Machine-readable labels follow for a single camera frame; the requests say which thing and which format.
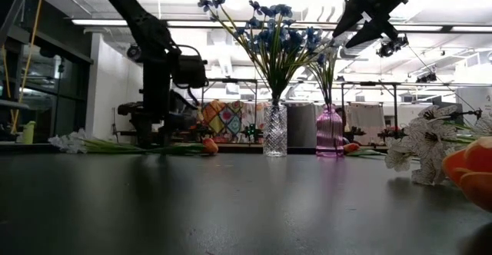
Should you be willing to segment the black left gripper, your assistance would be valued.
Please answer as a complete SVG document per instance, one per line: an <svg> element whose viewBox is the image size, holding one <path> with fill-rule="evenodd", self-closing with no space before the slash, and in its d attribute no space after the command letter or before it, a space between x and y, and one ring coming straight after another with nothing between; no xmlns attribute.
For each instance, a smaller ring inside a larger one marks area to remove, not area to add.
<svg viewBox="0 0 492 255"><path fill-rule="evenodd" d="M151 124L163 121L169 112L170 69L163 60L146 59L143 62L143 108L150 121L133 121L139 147L152 144ZM173 127L165 122L158 129L158 142L162 146L171 144Z"/></svg>

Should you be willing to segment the white artificial flower bunch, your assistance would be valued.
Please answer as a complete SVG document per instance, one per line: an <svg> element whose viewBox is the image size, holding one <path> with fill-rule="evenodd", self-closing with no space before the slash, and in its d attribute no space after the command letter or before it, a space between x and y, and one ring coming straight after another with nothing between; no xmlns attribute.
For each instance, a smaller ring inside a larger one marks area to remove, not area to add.
<svg viewBox="0 0 492 255"><path fill-rule="evenodd" d="M48 139L50 145L69 154L202 154L203 144L171 145L165 147L137 147L98 138L87 137L83 129Z"/></svg>
<svg viewBox="0 0 492 255"><path fill-rule="evenodd" d="M335 75L335 66L343 42L337 41L328 35L320 38L314 47L309 59L308 68L323 95L327 106L332 104L332 88Z"/></svg>
<svg viewBox="0 0 492 255"><path fill-rule="evenodd" d="M410 123L398 131L398 136L386 140L386 167L396 172L408 171L416 157L420 167L411 173L415 184L437 185L448 177L443 159L460 147L481 136L492 136L492 114L480 116L475 124L458 124L463 113L456 105L431 105L422 110Z"/></svg>

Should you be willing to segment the pink ribbed glass vase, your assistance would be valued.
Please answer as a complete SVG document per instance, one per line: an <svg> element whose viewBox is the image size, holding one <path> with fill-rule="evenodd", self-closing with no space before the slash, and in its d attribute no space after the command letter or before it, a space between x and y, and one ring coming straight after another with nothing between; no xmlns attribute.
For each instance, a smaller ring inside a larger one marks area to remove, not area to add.
<svg viewBox="0 0 492 255"><path fill-rule="evenodd" d="M333 105L324 106L316 120L316 155L318 157L344 156L344 125Z"/></svg>

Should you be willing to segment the clear diamond-cut glass vase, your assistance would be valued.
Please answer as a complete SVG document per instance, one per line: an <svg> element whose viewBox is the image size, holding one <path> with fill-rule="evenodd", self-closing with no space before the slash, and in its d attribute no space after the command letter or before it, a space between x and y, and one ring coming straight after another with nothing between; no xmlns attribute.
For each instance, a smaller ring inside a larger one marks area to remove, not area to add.
<svg viewBox="0 0 492 255"><path fill-rule="evenodd" d="M279 100L264 109L263 153L268 157L285 157L288 153L288 110Z"/></svg>

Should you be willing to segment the colourful patchwork quilt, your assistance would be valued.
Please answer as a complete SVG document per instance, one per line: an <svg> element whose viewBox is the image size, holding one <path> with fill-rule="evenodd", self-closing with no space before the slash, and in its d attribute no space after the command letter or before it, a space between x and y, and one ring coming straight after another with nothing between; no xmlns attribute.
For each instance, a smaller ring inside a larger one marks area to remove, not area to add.
<svg viewBox="0 0 492 255"><path fill-rule="evenodd" d="M211 131L216 143L237 143L242 130L241 101L222 102L213 100L202 109L203 122Z"/></svg>

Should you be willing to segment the white floral cloth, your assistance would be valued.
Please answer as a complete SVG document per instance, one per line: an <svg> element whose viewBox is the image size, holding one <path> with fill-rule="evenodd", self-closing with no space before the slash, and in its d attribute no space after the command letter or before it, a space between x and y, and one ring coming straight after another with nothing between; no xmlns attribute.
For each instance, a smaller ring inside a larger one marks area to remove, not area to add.
<svg viewBox="0 0 492 255"><path fill-rule="evenodd" d="M382 107L377 104L350 103L344 111L346 130L350 131L352 127L356 127L364 132L364 135L355 135L355 141L361 145L377 144L381 141L377 134L386 128Z"/></svg>

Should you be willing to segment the ceiling light strip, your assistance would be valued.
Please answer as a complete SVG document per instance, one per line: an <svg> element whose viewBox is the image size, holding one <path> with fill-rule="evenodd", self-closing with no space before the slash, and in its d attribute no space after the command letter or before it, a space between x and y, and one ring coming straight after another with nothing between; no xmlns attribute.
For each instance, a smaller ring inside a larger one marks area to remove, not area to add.
<svg viewBox="0 0 492 255"><path fill-rule="evenodd" d="M128 25L121 19L72 19L71 22L81 26L126 27Z"/></svg>
<svg viewBox="0 0 492 255"><path fill-rule="evenodd" d="M492 34L492 26L473 26L473 25L463 25L463 26L452 26L450 31L456 32L458 34Z"/></svg>

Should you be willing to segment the gray partition panel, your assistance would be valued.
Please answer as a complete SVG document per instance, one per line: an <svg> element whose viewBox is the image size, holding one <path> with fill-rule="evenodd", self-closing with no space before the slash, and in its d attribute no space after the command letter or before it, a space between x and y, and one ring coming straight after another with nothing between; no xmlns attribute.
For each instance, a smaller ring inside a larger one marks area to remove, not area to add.
<svg viewBox="0 0 492 255"><path fill-rule="evenodd" d="M288 105L288 147L316 145L316 115L313 104Z"/></svg>

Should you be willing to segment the yellow-green bottle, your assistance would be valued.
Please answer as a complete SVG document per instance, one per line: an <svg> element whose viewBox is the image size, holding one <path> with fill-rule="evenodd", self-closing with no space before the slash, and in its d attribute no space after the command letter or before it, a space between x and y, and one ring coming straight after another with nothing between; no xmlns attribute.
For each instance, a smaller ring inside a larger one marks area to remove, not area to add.
<svg viewBox="0 0 492 255"><path fill-rule="evenodd" d="M29 121L27 124L24 125L22 131L23 144L33 144L35 125L36 123L34 121Z"/></svg>

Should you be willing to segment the round black wall fixture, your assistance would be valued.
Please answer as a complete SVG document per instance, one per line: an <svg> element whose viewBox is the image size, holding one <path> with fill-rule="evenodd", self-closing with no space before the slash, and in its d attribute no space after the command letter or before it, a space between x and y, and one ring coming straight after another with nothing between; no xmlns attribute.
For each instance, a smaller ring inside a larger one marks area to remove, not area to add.
<svg viewBox="0 0 492 255"><path fill-rule="evenodd" d="M130 45L130 47L127 50L127 57L136 63L141 63L142 62L141 48L137 44Z"/></svg>

